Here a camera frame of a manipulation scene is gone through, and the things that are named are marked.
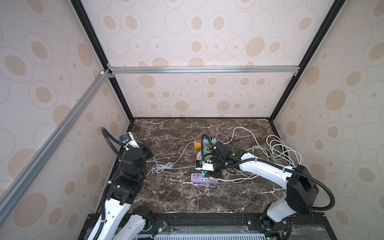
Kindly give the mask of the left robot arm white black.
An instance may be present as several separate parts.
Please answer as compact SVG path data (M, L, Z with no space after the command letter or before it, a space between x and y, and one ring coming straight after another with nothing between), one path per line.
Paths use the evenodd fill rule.
M101 215L89 235L90 240L133 240L153 225L153 211L138 206L127 223L118 229L147 178L147 160L154 155L150 148L138 143L131 132L115 139L101 129L106 142L116 154L118 170L108 181L100 202Z

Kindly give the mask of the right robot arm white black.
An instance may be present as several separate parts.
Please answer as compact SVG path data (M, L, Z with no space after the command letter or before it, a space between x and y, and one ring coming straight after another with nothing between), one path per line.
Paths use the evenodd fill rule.
M266 207L261 217L265 225L281 222L294 214L308 215L313 211L328 211L335 206L332 191L314 179L302 165L279 165L245 150L231 151L220 142L203 144L200 149L202 158L196 162L196 169L206 171L206 177L218 179L224 170L237 169L267 179L286 191L282 198Z

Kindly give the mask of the purple power strip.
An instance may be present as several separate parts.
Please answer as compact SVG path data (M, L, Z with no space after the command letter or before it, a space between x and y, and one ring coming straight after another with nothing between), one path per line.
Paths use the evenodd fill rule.
M191 183L197 185L213 185L219 182L218 179L212 177L203 177L202 174L192 173L191 174Z

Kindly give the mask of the orange power strip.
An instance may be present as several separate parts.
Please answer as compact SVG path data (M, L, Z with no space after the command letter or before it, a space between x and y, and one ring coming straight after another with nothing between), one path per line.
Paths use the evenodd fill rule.
M195 149L201 149L202 148L202 141L194 141L194 148Z

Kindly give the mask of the round pink power strip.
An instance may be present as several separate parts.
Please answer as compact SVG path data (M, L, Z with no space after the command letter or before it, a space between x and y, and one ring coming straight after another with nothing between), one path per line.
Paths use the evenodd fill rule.
M200 165L201 165L202 162L203 162L203 155L202 155L202 153L201 153L201 152L198 152L196 158L197 158L197 161L198 161L198 162L200 163Z

